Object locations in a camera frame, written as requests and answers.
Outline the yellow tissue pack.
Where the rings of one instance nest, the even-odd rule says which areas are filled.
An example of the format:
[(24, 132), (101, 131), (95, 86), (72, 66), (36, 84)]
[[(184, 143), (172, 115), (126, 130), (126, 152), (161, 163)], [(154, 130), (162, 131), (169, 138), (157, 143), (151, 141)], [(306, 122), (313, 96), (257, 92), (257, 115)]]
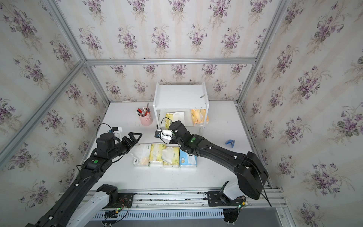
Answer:
[(178, 168), (180, 165), (179, 147), (167, 147), (162, 150), (162, 160), (164, 168)]
[(153, 143), (149, 153), (150, 165), (163, 165), (162, 151), (166, 149), (166, 144)]
[(181, 123), (184, 124), (185, 122), (184, 112), (166, 113), (163, 123), (165, 125), (165, 128), (169, 130), (171, 123), (176, 121), (181, 121)]

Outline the white tissue pack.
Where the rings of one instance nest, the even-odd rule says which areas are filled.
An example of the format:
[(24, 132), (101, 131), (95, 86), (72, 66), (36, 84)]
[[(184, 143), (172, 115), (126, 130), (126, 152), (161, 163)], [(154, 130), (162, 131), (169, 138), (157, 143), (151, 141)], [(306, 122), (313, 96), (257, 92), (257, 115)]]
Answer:
[(133, 157), (133, 165), (135, 167), (148, 167), (151, 144), (141, 143), (135, 145), (130, 154)]

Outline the blue tissue pack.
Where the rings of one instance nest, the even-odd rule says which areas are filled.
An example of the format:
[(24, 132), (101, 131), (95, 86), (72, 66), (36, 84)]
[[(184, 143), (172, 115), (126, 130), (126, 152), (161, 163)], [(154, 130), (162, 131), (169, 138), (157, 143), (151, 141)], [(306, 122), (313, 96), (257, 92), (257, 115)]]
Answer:
[(189, 155), (188, 153), (180, 150), (179, 165), (180, 168), (196, 167), (197, 159), (194, 155)]

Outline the orange tissue pack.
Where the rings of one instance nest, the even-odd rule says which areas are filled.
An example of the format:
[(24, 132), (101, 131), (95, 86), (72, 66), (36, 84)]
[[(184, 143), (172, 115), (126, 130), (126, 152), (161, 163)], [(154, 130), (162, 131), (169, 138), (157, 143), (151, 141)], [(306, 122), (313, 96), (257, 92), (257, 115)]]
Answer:
[(206, 109), (192, 109), (191, 115), (193, 126), (203, 125), (206, 113)]

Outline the white two-tier shelf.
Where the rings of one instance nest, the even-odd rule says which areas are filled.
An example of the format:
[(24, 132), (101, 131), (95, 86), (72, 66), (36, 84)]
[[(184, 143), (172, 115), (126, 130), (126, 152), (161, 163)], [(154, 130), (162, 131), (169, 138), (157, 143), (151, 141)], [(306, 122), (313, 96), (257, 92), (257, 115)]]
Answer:
[[(202, 125), (192, 123), (192, 109), (206, 110)], [(167, 113), (184, 112), (184, 125), (192, 133), (203, 135), (207, 125), (209, 98), (205, 82), (202, 84), (170, 84), (157, 83), (153, 101), (153, 110), (157, 128), (162, 127), (161, 120)]]

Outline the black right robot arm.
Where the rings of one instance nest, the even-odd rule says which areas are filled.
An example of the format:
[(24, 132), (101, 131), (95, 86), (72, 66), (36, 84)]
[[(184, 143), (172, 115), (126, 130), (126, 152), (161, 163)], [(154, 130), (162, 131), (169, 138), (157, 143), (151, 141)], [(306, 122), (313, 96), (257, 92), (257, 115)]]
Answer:
[(267, 199), (264, 189), (268, 180), (268, 172), (253, 152), (247, 154), (233, 152), (223, 147), (215, 145), (198, 134), (191, 134), (181, 121), (172, 121), (170, 118), (168, 129), (172, 133), (172, 142), (188, 155), (194, 155), (201, 158), (214, 161), (219, 165), (227, 168), (237, 177), (238, 195), (224, 193), (224, 195), (234, 200), (240, 196), (247, 196), (251, 199), (258, 200), (261, 196)]

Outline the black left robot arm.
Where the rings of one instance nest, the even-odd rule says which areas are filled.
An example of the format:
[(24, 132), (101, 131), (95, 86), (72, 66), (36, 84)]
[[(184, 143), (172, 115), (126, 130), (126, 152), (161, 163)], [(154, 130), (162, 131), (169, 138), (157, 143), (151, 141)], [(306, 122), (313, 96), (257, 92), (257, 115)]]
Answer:
[(115, 158), (122, 158), (128, 154), (141, 138), (142, 133), (137, 132), (130, 132), (128, 136), (118, 138), (113, 128), (97, 137), (96, 148), (81, 165), (72, 185), (34, 226), (84, 227), (102, 208), (117, 205), (118, 188), (103, 184), (85, 205), (80, 206), (90, 189), (116, 162)]

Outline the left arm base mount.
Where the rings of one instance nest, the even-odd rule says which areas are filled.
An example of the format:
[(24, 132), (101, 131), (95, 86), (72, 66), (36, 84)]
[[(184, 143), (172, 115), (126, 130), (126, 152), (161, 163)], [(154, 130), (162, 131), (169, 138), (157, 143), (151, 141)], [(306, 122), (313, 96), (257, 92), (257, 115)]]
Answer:
[(119, 192), (117, 186), (103, 184), (96, 192), (106, 193), (108, 202), (103, 209), (131, 208), (132, 206), (134, 193)]

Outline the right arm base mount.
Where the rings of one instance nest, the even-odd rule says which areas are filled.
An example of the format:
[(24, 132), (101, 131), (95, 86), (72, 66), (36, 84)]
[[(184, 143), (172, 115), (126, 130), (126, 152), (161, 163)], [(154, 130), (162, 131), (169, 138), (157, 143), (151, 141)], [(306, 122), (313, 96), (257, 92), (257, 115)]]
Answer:
[(226, 181), (219, 191), (209, 191), (205, 194), (209, 207), (237, 207), (248, 205), (247, 198), (240, 190), (237, 182)]

